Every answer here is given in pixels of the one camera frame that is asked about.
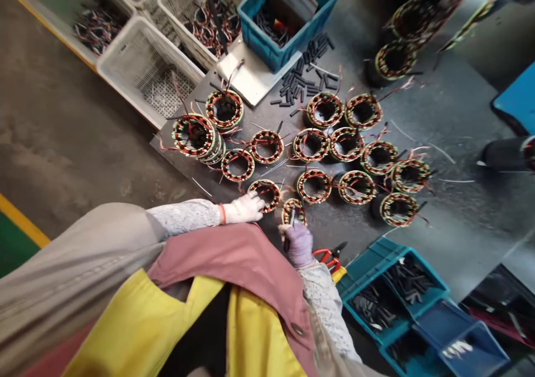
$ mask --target white glove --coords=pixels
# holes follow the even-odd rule
[[[224,204],[227,224],[239,224],[245,222],[259,221],[263,214],[260,210],[266,203],[258,197],[258,192],[252,190],[240,198],[232,201],[230,204]]]

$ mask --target yellow apron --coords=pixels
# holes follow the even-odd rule
[[[198,276],[184,303],[168,296],[139,270],[115,294],[64,376],[157,376],[177,342],[224,284]],[[228,306],[227,376],[305,377],[277,312],[237,286]]]

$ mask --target gloved hand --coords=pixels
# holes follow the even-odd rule
[[[223,204],[227,224],[239,224],[244,222],[259,221],[263,214],[260,210],[266,203],[258,197],[255,190],[249,191],[242,197],[237,198],[230,204]]]
[[[288,250],[288,259],[297,269],[307,268],[314,263],[312,255],[312,234],[309,229],[300,223],[291,225],[279,225],[281,234],[285,234],[290,239],[290,250]]]

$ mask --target blue object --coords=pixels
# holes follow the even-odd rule
[[[435,284],[435,287],[428,288],[426,293],[422,295],[422,303],[415,303],[410,306],[397,293],[392,283],[383,276],[385,271],[395,265],[401,258],[407,256],[413,257],[415,263],[426,271],[429,278]],[[414,317],[420,316],[437,301],[446,297],[449,292],[447,285],[442,282],[436,272],[416,251],[412,248],[398,245],[387,238],[380,238],[371,244],[364,253],[346,267],[346,270],[347,274],[336,285],[343,305],[364,330],[380,345],[388,345],[397,340],[409,330]],[[352,304],[352,299],[378,278],[382,278],[385,284],[391,289],[393,297],[396,297],[399,301],[399,308],[406,310],[406,314],[403,311],[398,312],[398,317],[392,323],[392,327],[380,332],[370,328],[357,314]]]
[[[316,0],[318,9],[316,14],[308,21],[291,40],[280,48],[266,35],[252,20],[266,0],[243,0],[238,7],[241,19],[241,31],[245,43],[258,55],[273,71],[278,72],[300,48],[320,31],[333,10],[337,0]]]
[[[405,364],[406,371],[390,356],[389,347],[383,346],[379,348],[379,352],[401,377],[444,377],[450,374],[446,364],[431,346],[425,350],[423,355],[411,357]]]
[[[525,130],[519,130],[514,123],[512,125],[513,129],[521,135],[535,135],[534,86],[535,62],[492,102],[496,110],[503,111],[522,124]]]
[[[449,301],[435,304],[416,320],[412,327],[432,346],[457,377],[488,377],[509,362],[509,357],[482,321],[478,321]],[[463,340],[472,351],[459,357],[445,356],[442,351]]]

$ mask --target purple glove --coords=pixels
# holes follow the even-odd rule
[[[314,263],[312,255],[312,234],[309,229],[302,224],[279,226],[281,233],[285,233],[290,239],[290,250],[288,258],[290,263],[297,269],[306,268]]]

